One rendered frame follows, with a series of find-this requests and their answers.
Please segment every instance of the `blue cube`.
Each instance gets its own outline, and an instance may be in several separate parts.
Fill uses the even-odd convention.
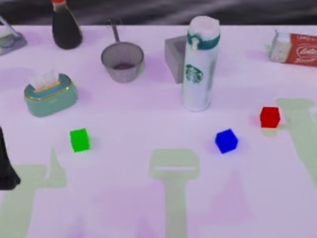
[[[218,132],[214,142],[221,153],[224,154],[237,148],[238,138],[231,129],[228,129]]]

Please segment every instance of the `black bottle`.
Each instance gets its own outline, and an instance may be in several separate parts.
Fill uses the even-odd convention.
[[[53,4],[52,32],[55,44],[70,50],[80,45],[83,40],[79,26],[68,9],[66,0],[51,0]]]
[[[6,152],[2,128],[0,127],[0,190],[13,190],[21,179],[12,167]]]

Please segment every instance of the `teal tissue box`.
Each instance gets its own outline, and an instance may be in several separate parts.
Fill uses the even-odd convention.
[[[24,89],[24,99],[30,113],[45,117],[64,110],[77,101],[77,89],[65,74],[59,74],[59,84],[45,90],[36,91],[31,84]]]

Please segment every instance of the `red cube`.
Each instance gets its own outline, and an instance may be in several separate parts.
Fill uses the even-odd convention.
[[[277,128],[281,117],[277,107],[263,107],[260,114],[261,127]]]

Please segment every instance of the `green cube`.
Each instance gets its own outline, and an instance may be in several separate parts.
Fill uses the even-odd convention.
[[[86,129],[72,130],[70,132],[70,142],[74,152],[89,150],[90,143]]]

